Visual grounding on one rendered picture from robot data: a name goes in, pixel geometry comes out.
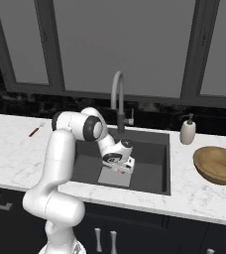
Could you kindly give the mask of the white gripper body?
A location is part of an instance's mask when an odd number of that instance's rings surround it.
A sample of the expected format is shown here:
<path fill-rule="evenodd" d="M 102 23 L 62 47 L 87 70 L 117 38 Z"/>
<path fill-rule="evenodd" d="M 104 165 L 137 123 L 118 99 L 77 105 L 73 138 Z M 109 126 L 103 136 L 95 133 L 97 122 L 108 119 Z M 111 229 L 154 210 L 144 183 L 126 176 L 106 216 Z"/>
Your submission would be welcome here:
<path fill-rule="evenodd" d="M 129 157 L 126 162 L 103 162 L 103 165 L 112 171 L 119 171 L 121 173 L 132 174 L 135 168 L 135 159 Z"/>

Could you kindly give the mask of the dark grey sink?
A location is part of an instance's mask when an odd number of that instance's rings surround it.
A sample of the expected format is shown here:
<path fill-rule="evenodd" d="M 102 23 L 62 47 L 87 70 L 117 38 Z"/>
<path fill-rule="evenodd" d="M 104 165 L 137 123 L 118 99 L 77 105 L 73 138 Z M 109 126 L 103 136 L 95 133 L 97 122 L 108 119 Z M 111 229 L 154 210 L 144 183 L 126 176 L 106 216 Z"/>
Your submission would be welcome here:
<path fill-rule="evenodd" d="M 131 156 L 136 160 L 133 174 L 120 174 L 103 168 L 98 145 L 95 142 L 77 141 L 71 180 L 170 195 L 170 135 L 135 130 L 125 130 L 124 134 L 118 134 L 114 128 L 110 128 L 109 133 L 115 142 L 121 138 L 133 142 Z"/>

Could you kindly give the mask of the dark cupboard door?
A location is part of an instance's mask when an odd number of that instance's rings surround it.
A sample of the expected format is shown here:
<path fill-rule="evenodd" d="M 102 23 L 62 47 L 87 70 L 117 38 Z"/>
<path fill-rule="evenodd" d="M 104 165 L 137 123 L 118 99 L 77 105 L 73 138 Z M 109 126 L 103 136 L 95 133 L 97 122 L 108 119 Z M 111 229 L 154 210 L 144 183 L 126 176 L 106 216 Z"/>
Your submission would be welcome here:
<path fill-rule="evenodd" d="M 226 225 L 209 224 L 199 254 L 207 254 L 208 249 L 213 254 L 226 254 Z"/>
<path fill-rule="evenodd" d="M 101 229 L 102 252 L 96 251 L 96 237 L 94 228 Z M 106 224 L 98 215 L 86 213 L 82 221 L 73 228 L 77 240 L 83 245 L 86 254 L 106 254 Z"/>
<path fill-rule="evenodd" d="M 198 254 L 205 229 L 185 219 L 171 219 L 166 227 L 107 222 L 107 230 L 116 232 L 117 254 Z"/>

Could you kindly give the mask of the brown wooden bowl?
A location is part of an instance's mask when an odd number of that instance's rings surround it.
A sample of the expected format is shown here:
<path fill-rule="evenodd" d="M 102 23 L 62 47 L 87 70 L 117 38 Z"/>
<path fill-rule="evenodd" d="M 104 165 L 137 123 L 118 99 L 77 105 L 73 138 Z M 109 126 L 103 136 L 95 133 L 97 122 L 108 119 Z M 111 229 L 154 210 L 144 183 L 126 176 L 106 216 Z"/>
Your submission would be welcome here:
<path fill-rule="evenodd" d="M 206 146 L 197 149 L 192 156 L 199 174 L 209 182 L 226 186 L 226 149 Z"/>

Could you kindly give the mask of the grey curved tap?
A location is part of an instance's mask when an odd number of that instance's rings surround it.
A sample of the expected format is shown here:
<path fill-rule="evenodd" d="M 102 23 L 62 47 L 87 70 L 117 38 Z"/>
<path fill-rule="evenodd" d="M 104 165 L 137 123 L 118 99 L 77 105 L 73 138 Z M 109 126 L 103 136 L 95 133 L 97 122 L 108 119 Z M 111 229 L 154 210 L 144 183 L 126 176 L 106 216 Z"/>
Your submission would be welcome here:
<path fill-rule="evenodd" d="M 124 76 L 118 70 L 114 77 L 111 89 L 111 108 L 117 111 L 117 129 L 120 134 L 125 132 L 125 125 L 134 125 L 134 115 L 125 117 L 124 111 Z"/>

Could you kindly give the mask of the white soap dispenser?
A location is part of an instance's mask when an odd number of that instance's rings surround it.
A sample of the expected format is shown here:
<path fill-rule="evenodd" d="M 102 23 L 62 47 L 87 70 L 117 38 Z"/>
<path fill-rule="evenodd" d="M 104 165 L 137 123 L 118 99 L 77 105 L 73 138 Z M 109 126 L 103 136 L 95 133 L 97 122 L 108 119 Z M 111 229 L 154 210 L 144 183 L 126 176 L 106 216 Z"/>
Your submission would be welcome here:
<path fill-rule="evenodd" d="M 183 121 L 180 133 L 179 133 L 179 140 L 180 143 L 183 145 L 190 145 L 195 137 L 196 133 L 196 124 L 193 121 L 193 114 L 189 113 L 186 115 L 186 120 Z"/>

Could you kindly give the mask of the black dishwasher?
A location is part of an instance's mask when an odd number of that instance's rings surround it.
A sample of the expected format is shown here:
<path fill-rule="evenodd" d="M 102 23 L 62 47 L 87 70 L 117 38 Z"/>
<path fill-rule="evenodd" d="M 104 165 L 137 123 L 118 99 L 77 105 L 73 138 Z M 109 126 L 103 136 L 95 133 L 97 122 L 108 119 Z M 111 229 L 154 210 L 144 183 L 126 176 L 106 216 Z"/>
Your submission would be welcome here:
<path fill-rule="evenodd" d="M 0 204 L 13 204 L 10 211 L 0 210 L 0 254 L 38 254 L 47 243 L 45 221 L 23 208 L 24 194 L 0 189 Z"/>

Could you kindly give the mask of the red-handled brush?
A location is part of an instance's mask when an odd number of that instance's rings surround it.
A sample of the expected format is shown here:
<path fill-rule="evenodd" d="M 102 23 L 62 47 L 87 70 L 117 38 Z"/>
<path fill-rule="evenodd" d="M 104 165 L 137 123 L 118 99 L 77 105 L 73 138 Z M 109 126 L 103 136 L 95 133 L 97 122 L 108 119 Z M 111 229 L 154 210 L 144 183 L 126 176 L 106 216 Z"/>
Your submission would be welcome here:
<path fill-rule="evenodd" d="M 40 125 L 29 134 L 29 137 L 31 138 L 33 135 L 35 135 L 45 125 L 46 125 L 46 122 L 41 122 Z"/>

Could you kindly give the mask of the dark grey window frame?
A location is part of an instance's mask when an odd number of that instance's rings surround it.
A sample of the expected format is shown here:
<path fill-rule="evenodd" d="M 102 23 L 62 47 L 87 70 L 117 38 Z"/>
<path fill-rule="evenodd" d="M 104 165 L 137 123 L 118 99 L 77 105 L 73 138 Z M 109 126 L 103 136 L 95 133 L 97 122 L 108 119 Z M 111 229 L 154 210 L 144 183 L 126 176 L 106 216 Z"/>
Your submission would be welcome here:
<path fill-rule="evenodd" d="M 208 60 L 220 0 L 0 0 L 10 92 L 226 108 Z"/>

